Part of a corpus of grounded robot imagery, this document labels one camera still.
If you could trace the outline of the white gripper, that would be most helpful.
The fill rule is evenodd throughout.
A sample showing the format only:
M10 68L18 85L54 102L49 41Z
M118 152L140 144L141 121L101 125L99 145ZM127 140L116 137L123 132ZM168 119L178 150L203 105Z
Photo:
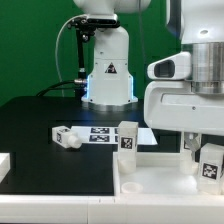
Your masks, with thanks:
M144 121L153 129L185 132L184 147L195 161L201 134L224 136L224 96L194 94L185 81L153 81L145 91Z

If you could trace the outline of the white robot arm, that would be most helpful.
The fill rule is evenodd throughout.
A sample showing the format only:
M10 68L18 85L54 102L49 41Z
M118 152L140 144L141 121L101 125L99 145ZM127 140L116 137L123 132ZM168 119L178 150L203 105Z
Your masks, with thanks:
M85 104L123 108L137 101L128 72L129 36L120 13L141 12L151 0L73 0L83 10L82 36L95 37ZM202 134L224 136L224 0L166 0L166 25L182 50L147 67L144 120L178 131L193 151Z

